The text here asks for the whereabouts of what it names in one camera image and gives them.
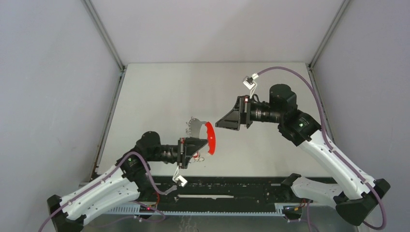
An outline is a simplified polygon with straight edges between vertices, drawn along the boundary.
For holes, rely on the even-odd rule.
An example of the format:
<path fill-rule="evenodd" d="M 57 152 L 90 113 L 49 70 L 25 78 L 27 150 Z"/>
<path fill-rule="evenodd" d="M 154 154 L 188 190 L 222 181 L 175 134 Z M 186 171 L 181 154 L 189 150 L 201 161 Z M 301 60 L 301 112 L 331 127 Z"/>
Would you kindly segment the red grey keyring holder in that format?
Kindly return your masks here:
<path fill-rule="evenodd" d="M 216 152 L 216 134 L 215 129 L 211 122 L 203 121 L 195 117 L 191 117 L 187 124 L 186 134 L 189 137 L 206 139 L 206 154 L 208 156 L 213 156 Z"/>

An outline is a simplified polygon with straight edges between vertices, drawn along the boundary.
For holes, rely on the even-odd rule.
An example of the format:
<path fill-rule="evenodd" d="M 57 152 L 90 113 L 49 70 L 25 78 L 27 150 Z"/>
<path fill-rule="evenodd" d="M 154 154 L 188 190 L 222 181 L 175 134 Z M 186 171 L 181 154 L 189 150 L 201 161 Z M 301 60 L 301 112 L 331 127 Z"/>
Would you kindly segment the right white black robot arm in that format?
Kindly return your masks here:
<path fill-rule="evenodd" d="M 385 179 L 375 179 L 355 165 L 330 142 L 321 125 L 297 108 L 297 96 L 288 85 L 276 84 L 269 90 L 269 102 L 239 96 L 231 111 L 216 122 L 217 128 L 239 130 L 253 122 L 276 123 L 279 133 L 311 155 L 335 180 L 325 184 L 300 174 L 282 182 L 281 195 L 287 202 L 309 199 L 331 208 L 349 224 L 360 226 L 390 189 Z"/>

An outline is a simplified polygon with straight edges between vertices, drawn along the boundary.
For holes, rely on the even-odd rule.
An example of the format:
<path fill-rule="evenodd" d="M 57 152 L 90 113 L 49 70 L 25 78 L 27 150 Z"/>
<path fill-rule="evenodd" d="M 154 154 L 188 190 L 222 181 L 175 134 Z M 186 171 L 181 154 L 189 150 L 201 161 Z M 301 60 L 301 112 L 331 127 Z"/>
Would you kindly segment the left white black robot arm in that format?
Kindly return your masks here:
<path fill-rule="evenodd" d="M 178 170 L 186 169 L 192 157 L 206 145 L 215 148 L 214 133 L 206 139 L 186 137 L 180 138 L 176 145 L 163 145 L 157 132 L 145 132 L 134 148 L 96 179 L 68 195 L 49 197 L 49 220 L 58 232 L 80 232 L 96 217 L 118 205 L 138 199 L 148 201 L 153 191 L 168 195 L 184 187 L 185 178 L 175 172 L 174 185 L 159 190 L 148 163 L 164 162 L 176 164 Z"/>

